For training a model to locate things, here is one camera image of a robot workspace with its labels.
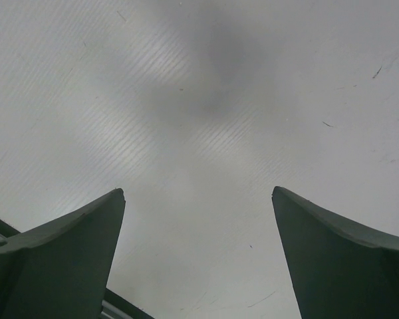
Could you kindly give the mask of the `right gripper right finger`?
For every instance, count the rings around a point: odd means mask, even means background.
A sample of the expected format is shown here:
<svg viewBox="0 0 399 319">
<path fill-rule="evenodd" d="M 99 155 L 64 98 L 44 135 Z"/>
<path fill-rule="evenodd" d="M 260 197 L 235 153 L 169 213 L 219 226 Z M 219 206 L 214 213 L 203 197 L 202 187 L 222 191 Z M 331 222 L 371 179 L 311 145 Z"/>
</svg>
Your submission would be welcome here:
<svg viewBox="0 0 399 319">
<path fill-rule="evenodd" d="M 302 318 L 399 318 L 399 237 L 275 187 L 277 228 Z"/>
</svg>

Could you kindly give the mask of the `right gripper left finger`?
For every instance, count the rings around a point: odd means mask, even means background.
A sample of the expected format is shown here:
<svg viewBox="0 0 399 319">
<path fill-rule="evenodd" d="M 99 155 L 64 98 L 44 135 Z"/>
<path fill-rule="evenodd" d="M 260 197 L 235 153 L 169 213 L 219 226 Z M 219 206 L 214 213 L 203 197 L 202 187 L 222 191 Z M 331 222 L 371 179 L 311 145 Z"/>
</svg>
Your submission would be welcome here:
<svg viewBox="0 0 399 319">
<path fill-rule="evenodd" d="M 125 204 L 114 189 L 0 240 L 0 318 L 98 318 Z"/>
</svg>

